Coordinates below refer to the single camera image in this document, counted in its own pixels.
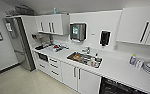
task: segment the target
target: kitchen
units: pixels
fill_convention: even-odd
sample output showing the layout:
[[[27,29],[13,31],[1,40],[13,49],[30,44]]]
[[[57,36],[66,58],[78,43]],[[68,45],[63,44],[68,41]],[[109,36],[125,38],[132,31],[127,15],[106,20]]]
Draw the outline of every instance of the kitchen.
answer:
[[[66,49],[63,49],[57,53],[52,53],[44,49],[40,52],[47,54],[49,57],[55,58],[60,61],[64,61],[67,64],[70,62],[70,60],[67,59],[64,60],[64,58],[66,58],[67,56],[69,56],[75,51],[82,53],[81,51],[84,50],[85,47],[90,47],[91,48],[90,54],[92,56],[95,56],[95,54],[98,53],[98,57],[102,57],[103,59],[99,70],[93,69],[90,66],[86,66],[80,63],[77,63],[77,65],[74,65],[75,63],[72,63],[71,65],[74,65],[75,67],[78,68],[82,68],[84,70],[87,70],[99,76],[105,76],[111,80],[115,80],[119,83],[136,88],[138,90],[150,93],[150,84],[149,85],[140,84],[137,82],[137,81],[141,81],[140,80],[141,77],[146,77],[147,79],[150,79],[150,75],[146,73],[143,69],[138,70],[134,66],[129,64],[130,57],[133,54],[136,54],[137,57],[150,59],[150,46],[116,42],[117,29],[119,27],[121,13],[122,10],[70,13],[70,23],[87,23],[86,40],[84,40],[84,42],[82,43],[81,42],[77,43],[72,41],[69,35],[64,35],[64,36],[53,35],[54,42],[62,43],[62,44],[66,43],[67,47],[69,47],[68,49],[69,51],[72,49],[75,50],[72,50],[71,52],[68,51],[67,54],[66,54],[67,51]],[[109,44],[105,47],[102,47],[99,44],[102,30],[111,31]],[[28,32],[28,33],[29,34],[36,33],[37,32],[36,28],[34,29],[34,31],[35,32]],[[28,41],[35,42],[35,40],[32,39],[31,35],[28,38]]]

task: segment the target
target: wall-mounted dispenser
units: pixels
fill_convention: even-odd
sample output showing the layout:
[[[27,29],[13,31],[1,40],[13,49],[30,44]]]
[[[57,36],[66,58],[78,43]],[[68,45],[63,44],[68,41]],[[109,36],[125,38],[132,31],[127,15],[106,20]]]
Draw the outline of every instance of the wall-mounted dispenser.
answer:
[[[109,43],[109,37],[110,37],[110,32],[108,32],[108,31],[102,31],[101,32],[100,44],[102,44],[102,46],[108,45],[108,43]]]
[[[70,39],[83,41],[86,39],[86,24],[74,23],[70,24]]]
[[[41,34],[41,33],[32,34],[32,38],[35,39],[35,40],[40,40],[40,39],[43,39],[44,37],[45,37],[45,35]]]

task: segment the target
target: white countertop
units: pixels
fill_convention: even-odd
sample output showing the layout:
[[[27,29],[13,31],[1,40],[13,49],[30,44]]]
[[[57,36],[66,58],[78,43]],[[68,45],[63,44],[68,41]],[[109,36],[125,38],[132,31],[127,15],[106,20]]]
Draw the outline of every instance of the white countertop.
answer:
[[[48,48],[42,50],[35,50],[35,52],[45,54],[49,57],[53,57],[67,64],[79,67],[81,69],[87,70],[94,74],[109,78],[111,80],[117,81],[124,85],[133,87],[140,91],[150,93],[150,74],[145,72],[143,69],[137,69],[130,65],[126,61],[114,59],[113,57],[101,57],[103,59],[99,68],[93,68],[72,60],[67,59],[67,56],[71,55],[77,50],[74,49],[63,49],[58,52],[53,52]]]

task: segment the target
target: refrigerator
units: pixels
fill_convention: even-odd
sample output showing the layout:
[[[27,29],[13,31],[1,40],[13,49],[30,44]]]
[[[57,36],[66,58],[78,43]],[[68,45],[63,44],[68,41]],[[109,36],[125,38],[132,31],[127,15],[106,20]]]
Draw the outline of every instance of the refrigerator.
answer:
[[[34,70],[35,64],[24,30],[22,18],[5,18],[4,21],[18,62],[23,68],[29,71]]]

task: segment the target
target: backsplash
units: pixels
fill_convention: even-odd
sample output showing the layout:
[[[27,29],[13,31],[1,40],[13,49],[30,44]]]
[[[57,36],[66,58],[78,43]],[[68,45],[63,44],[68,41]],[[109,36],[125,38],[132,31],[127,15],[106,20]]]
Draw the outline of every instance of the backsplash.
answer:
[[[70,23],[87,24],[86,40],[77,43],[72,41],[69,35],[53,35],[53,39],[78,49],[84,49],[89,46],[92,48],[91,52],[93,51],[94,54],[98,52],[100,56],[129,61],[130,57],[136,54],[137,57],[150,59],[150,46],[116,42],[121,12],[121,10],[115,10],[70,14]],[[102,30],[111,32],[109,45],[105,47],[100,45]]]

